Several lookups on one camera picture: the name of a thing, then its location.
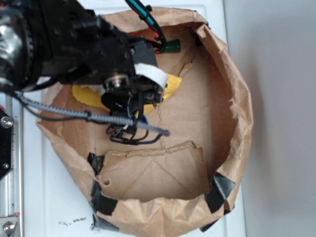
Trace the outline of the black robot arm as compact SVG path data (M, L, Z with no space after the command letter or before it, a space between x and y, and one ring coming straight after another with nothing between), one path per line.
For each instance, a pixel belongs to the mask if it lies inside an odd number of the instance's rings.
M164 52L166 38L150 6L127 4L154 32L154 41L129 36L76 0L1 1L1 92L58 82L101 89L112 112L160 103L168 77L155 54Z

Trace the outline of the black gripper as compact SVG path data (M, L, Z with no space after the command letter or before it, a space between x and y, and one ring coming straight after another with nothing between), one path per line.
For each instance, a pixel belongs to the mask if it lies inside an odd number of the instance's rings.
M115 116L141 116L163 101L168 76L158 68L152 45L130 37L101 17L81 21L81 85L102 85L105 93L125 97Z

